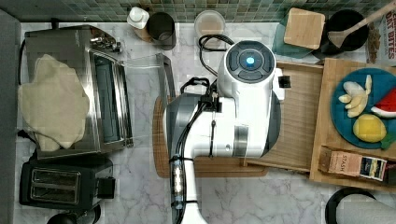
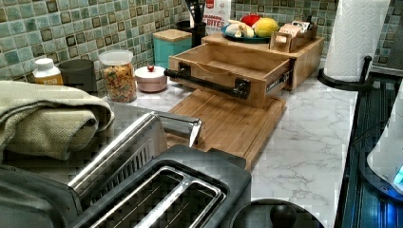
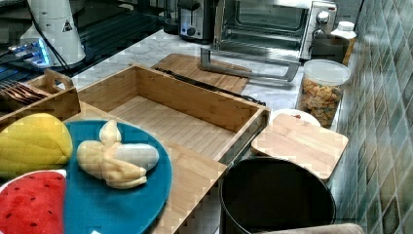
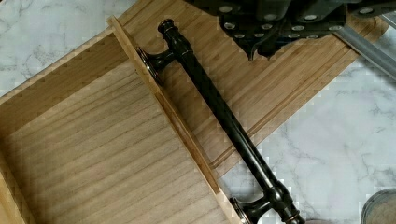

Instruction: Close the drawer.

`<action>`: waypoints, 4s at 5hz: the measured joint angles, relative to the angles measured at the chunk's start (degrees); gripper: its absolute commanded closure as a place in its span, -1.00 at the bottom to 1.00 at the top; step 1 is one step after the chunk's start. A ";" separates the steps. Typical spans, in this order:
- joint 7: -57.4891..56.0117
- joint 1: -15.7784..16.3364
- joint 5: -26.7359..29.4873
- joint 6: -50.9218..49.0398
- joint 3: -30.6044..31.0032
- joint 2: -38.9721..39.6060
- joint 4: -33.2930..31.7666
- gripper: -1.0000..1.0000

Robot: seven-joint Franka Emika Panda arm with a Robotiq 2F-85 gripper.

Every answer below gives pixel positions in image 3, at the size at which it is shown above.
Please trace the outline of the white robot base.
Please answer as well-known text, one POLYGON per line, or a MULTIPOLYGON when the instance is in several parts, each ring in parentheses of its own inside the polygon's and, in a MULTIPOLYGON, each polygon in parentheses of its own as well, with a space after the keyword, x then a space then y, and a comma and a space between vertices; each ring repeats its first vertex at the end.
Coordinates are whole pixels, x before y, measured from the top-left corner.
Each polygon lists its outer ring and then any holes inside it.
POLYGON ((39 68, 64 67, 86 57, 69 0, 27 0, 32 25, 10 48, 18 58, 39 68))

